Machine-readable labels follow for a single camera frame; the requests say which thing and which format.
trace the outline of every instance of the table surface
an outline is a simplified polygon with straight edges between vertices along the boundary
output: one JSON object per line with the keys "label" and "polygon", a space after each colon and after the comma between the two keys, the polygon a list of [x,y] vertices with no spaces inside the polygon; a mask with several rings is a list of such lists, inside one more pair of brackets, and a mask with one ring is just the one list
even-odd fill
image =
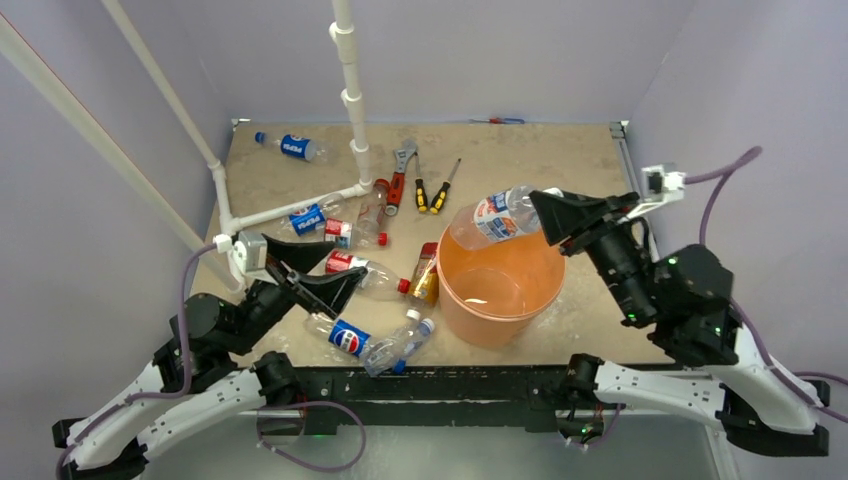
{"label": "table surface", "polygon": [[[335,152],[328,166],[311,165],[263,150],[253,141],[259,131],[292,133],[321,139]],[[464,205],[495,191],[524,183],[550,186],[592,196],[627,190],[621,165],[606,125],[369,125],[372,172],[391,178],[392,151],[406,138],[418,143],[421,173],[428,193],[435,193],[457,158],[462,165],[440,215],[420,214],[414,205],[414,166],[407,172],[400,210],[384,225],[390,246],[354,252],[379,261],[402,277],[409,277],[424,242],[438,241],[454,214]],[[227,159],[227,187],[235,216],[245,216],[324,192],[352,185],[358,170],[348,144],[349,126],[242,124],[233,135]],[[359,199],[348,200],[345,220],[358,212]],[[250,230],[282,235],[274,220]],[[208,242],[220,232],[217,206],[212,214]],[[210,292],[238,301],[205,267],[198,268],[193,292]],[[408,320],[402,302],[378,302],[354,296],[342,317],[372,335],[386,335]],[[242,366],[263,353],[286,352],[295,365],[356,365],[357,359],[329,342],[307,333],[305,312],[292,309],[259,341],[253,352],[237,357]],[[510,345],[485,349],[458,339],[447,328],[437,308],[436,331],[411,360],[411,365],[521,365],[567,363],[574,353],[590,353],[618,363],[670,362],[645,339],[644,330],[626,328],[611,295],[585,254],[567,259],[565,284],[556,301],[541,313]]]}

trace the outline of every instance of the red tool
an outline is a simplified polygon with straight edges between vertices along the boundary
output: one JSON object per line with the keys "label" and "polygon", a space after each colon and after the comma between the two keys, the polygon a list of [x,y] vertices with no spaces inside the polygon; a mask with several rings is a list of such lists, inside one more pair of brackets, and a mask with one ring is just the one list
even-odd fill
{"label": "red tool", "polygon": [[392,175],[392,182],[389,186],[389,196],[386,200],[386,215],[397,215],[398,206],[400,206],[400,198],[403,196],[403,183],[406,179],[406,164],[409,159],[418,151],[418,145],[415,140],[408,138],[403,141],[401,148],[395,150],[395,173]]}

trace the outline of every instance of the orange bucket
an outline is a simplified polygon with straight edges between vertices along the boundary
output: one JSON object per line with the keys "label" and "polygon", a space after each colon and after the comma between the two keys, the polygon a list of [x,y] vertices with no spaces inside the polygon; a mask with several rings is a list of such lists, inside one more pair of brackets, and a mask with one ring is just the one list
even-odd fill
{"label": "orange bucket", "polygon": [[542,232],[468,251],[448,228],[436,265],[445,322],[456,336],[482,347],[509,343],[553,303],[565,281],[565,257]]}

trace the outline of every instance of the pepsi label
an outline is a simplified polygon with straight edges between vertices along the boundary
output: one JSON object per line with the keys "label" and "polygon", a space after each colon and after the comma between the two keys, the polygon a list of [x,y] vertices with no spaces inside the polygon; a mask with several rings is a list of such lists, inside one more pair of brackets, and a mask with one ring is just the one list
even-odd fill
{"label": "pepsi label", "polygon": [[315,230],[318,228],[318,225],[321,225],[326,221],[324,213],[321,211],[321,207],[319,207],[317,203],[313,203],[311,206],[304,208],[303,210],[298,210],[297,212],[292,213],[289,215],[289,220],[291,220],[292,227],[294,227],[294,233],[298,236]]}
{"label": "pepsi label", "polygon": [[369,338],[371,338],[371,335],[340,318],[333,325],[333,330],[330,332],[330,338],[328,340],[342,351],[358,357],[362,353],[363,348],[365,348],[365,342]]}
{"label": "pepsi label", "polygon": [[309,141],[308,138],[298,137],[297,135],[286,135],[280,144],[280,151],[290,157],[306,160],[306,145]]}
{"label": "pepsi label", "polygon": [[477,204],[474,211],[474,224],[492,243],[524,235],[512,215],[509,213],[509,196],[512,190],[506,190],[486,197]]}

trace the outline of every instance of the white wall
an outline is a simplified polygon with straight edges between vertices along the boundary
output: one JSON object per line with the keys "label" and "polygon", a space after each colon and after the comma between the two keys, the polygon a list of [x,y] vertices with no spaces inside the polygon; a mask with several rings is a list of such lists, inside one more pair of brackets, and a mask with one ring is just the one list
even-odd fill
{"label": "white wall", "polygon": [[[330,0],[171,1],[231,116],[347,120]],[[352,4],[369,121],[607,122],[633,113],[694,0]]]}
{"label": "white wall", "polygon": [[[203,235],[203,159],[100,2],[0,5]],[[51,425],[95,411],[169,337],[189,252],[2,55],[0,98],[0,476],[46,479]]]}
{"label": "white wall", "polygon": [[[842,375],[848,373],[846,25],[848,3],[841,0],[701,1],[628,130],[637,164],[677,162],[690,173],[763,146],[763,155],[722,192],[707,243],[736,274],[734,294],[772,354],[793,370]],[[687,200],[653,218],[663,252],[696,241],[710,190],[691,187]],[[834,387],[834,395],[848,392]],[[848,429],[825,425],[830,458],[740,453],[743,478],[844,478]]]}

